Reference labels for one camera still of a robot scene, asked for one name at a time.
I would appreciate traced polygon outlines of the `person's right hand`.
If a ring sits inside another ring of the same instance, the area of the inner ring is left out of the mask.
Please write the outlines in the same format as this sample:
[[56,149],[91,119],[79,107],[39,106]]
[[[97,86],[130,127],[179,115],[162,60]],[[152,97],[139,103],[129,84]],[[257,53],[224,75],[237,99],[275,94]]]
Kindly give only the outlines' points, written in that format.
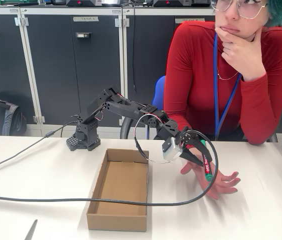
[[[201,189],[205,190],[209,186],[209,182],[206,180],[204,168],[187,161],[181,168],[180,173],[185,175],[191,171],[194,172]],[[236,185],[241,181],[238,175],[237,171],[234,171],[231,175],[224,175],[218,170],[216,179],[206,195],[218,200],[221,195],[236,193],[238,191]]]

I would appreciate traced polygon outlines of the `person's left hand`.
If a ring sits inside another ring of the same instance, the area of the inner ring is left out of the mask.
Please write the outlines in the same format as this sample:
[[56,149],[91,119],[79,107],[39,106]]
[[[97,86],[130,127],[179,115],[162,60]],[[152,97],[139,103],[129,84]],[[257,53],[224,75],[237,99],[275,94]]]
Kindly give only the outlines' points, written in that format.
[[220,27],[216,27],[215,31],[223,40],[222,58],[243,76],[244,81],[251,82],[266,74],[262,61],[261,27],[255,32],[253,41],[247,41]]

